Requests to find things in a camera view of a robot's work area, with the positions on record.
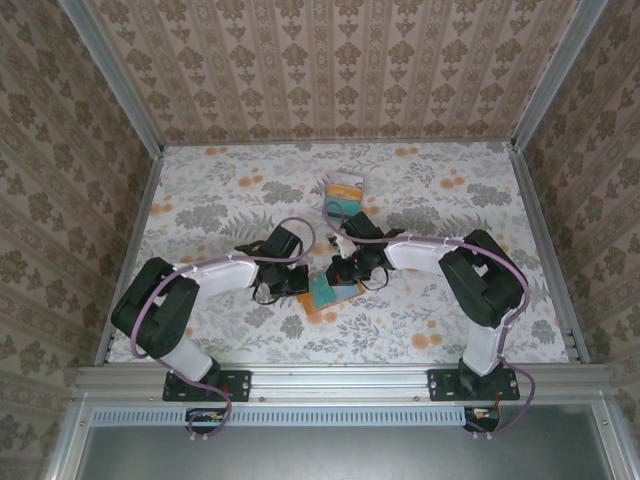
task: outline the floral tablecloth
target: floral tablecloth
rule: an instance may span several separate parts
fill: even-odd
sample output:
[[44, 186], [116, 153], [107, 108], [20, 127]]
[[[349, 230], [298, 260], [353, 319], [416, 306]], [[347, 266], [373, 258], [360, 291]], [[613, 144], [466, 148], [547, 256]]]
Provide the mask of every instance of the floral tablecloth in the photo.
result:
[[[136, 269], [155, 256], [172, 263], [223, 256], [299, 215], [318, 233], [310, 270], [323, 270], [334, 251], [321, 206], [335, 171], [364, 177], [364, 210], [385, 231], [452, 237], [488, 230], [532, 291], [507, 339], [507, 358], [567, 361], [503, 143], [169, 147]], [[304, 225], [287, 228], [309, 241]], [[225, 363], [456, 362], [468, 322], [443, 277], [403, 270], [391, 272], [386, 288], [312, 316], [295, 299], [259, 306], [250, 289], [199, 297], [186, 334]], [[134, 361], [120, 332], [108, 360]]]

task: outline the white arm segment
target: white arm segment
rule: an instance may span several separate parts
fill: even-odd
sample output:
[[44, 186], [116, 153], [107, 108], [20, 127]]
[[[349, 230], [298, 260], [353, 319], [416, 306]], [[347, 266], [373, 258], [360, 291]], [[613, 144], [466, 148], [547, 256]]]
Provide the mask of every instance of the white arm segment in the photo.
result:
[[[227, 290], [250, 287], [257, 273], [258, 265], [250, 260], [228, 260], [210, 267], [199, 268], [184, 276], [198, 282], [200, 285], [198, 295], [208, 297]], [[213, 365], [211, 357], [200, 350], [200, 347], [186, 335], [183, 335], [180, 343], [161, 360], [194, 382], [202, 379]]]
[[[456, 248], [451, 245], [435, 245], [414, 240], [392, 243], [384, 251], [389, 263], [396, 269], [414, 268], [442, 275], [438, 260]], [[469, 320], [469, 336], [462, 360], [480, 376], [487, 375], [500, 363], [497, 352], [502, 328], [502, 323], [494, 329], [481, 327]]]

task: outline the white floral surface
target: white floral surface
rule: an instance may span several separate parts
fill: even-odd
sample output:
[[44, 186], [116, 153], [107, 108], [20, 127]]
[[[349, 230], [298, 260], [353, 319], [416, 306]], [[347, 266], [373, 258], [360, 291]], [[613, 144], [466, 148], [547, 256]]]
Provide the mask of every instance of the white floral surface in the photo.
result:
[[[321, 217], [331, 172], [365, 179], [365, 211], [383, 230], [464, 236], [488, 230], [527, 276], [532, 302], [506, 344], [516, 362], [567, 356], [511, 162], [502, 143], [322, 144], [171, 147], [164, 153], [137, 269], [160, 256], [192, 262], [265, 239], [290, 215], [309, 220], [319, 242], [311, 271], [333, 253]], [[309, 241], [304, 225], [290, 223]], [[393, 271], [388, 287], [308, 317], [295, 299], [272, 306], [251, 291], [199, 297], [187, 335], [220, 362], [456, 362], [469, 320], [443, 277]], [[110, 362], [134, 361], [118, 332]]]

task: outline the patterned wall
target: patterned wall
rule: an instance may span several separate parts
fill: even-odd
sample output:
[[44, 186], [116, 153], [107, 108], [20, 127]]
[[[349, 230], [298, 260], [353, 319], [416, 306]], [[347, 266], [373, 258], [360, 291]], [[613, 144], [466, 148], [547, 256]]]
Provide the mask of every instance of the patterned wall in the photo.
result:
[[590, 352], [611, 364], [637, 442], [639, 95], [640, 3], [611, 0], [526, 149]]
[[55, 445], [149, 164], [57, 3], [0, 2], [0, 478], [36, 478]]
[[87, 0], [166, 144], [507, 138], [577, 0]]

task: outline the mounting plate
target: mounting plate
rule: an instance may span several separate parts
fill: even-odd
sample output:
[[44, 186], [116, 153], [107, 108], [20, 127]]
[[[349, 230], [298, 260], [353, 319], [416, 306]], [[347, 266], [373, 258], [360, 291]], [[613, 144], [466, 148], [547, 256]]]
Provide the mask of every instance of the mounting plate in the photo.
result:
[[[217, 387], [229, 394], [233, 402], [248, 402], [251, 393], [251, 370], [222, 370]], [[167, 373], [162, 391], [165, 402], [224, 402], [209, 390], [192, 387]]]
[[459, 400], [495, 401], [496, 390], [500, 400], [520, 400], [520, 390], [516, 374], [509, 368], [492, 373], [492, 382], [481, 390], [476, 397], [464, 395], [460, 386], [460, 371], [457, 368], [427, 370], [429, 396], [432, 402], [451, 402]]

